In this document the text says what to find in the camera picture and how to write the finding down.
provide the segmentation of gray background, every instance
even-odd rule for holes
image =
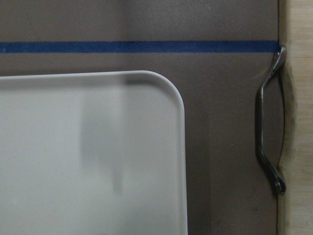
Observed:
[[[277,39],[273,0],[0,2],[1,42]],[[271,60],[271,53],[0,54],[0,75],[166,76],[185,105],[189,234],[273,235],[277,201],[254,149],[254,100]],[[267,150],[277,164],[283,136],[277,81],[267,95]]]

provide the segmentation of wooden edge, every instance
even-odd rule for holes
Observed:
[[[279,0],[279,43],[287,48],[287,59],[281,71],[284,104],[285,104],[285,133],[282,155],[279,162],[279,170],[285,177],[287,186],[286,193],[278,196],[278,216],[277,216],[277,234],[290,234],[288,230],[290,215],[290,194],[288,186],[290,186],[290,175],[288,174],[289,166],[294,156],[294,131],[295,131],[295,115],[296,100],[294,91],[294,81],[291,70],[291,47],[290,47],[290,1]]]

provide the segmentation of wooden board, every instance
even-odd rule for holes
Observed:
[[[313,234],[313,1],[280,1],[280,41],[286,137],[280,169],[287,191],[279,198],[279,234]]]

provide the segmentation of blue painter's tape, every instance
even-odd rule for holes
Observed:
[[[278,41],[12,42],[0,53],[245,53],[277,52]]]

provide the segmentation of white plastic panel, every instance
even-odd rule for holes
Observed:
[[[0,78],[0,234],[187,235],[184,110],[149,71]]]

